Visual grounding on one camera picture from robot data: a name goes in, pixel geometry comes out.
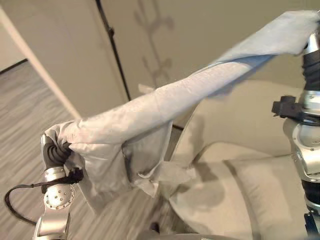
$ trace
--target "white armchair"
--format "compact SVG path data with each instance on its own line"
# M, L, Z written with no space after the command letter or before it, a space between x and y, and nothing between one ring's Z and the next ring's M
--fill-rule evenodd
M284 120L271 112L273 101L301 92L248 80L197 106L171 158L193 163L197 178L164 191L195 231L243 240L306 236L307 209Z

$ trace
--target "light blue towel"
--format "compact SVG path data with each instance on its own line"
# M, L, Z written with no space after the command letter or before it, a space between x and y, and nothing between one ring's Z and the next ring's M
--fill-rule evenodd
M188 181L190 169L163 161L172 120L274 56L301 53L319 21L316 11L286 12L185 79L89 119L55 125L46 134L57 144L71 143L75 153L68 163L85 167L80 187L98 211L132 186L153 195L159 181Z

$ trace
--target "cushion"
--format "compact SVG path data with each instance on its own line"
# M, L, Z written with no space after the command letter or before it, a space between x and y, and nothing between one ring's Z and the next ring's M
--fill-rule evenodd
M194 167L196 179L169 200L196 232L239 240L306 236L304 192L289 156L216 142L197 155Z
M198 233L252 240L257 223L239 180L223 160L265 157L270 156L232 143L208 145L194 160L196 179L178 187L171 206Z
M290 156L232 160L258 222L263 239L307 236L304 190Z

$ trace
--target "robotic arm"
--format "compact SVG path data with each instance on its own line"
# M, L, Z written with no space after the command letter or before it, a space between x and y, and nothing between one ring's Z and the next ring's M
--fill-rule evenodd
M80 169L71 169L66 175L64 163L71 151L67 145L57 147L46 135L41 137L41 159L46 170L42 186L44 214L36 223L33 240L66 240L70 223L70 207L75 200L75 189L71 184L83 178Z
M283 131L291 144L292 158L305 191L309 213L304 215L310 236L320 235L320 26L307 42L303 55L305 87L299 102L282 96L272 112L287 118Z

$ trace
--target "beige wall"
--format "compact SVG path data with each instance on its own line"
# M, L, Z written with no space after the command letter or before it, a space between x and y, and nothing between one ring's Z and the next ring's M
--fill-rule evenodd
M141 95L139 84L162 86L186 77L285 11L320 9L320 0L102 2L133 97ZM302 87L301 58L278 57L251 78Z
M28 59L82 117L127 101L93 1L10 0L1 5L34 54Z
M0 71L25 59L2 24L0 25Z

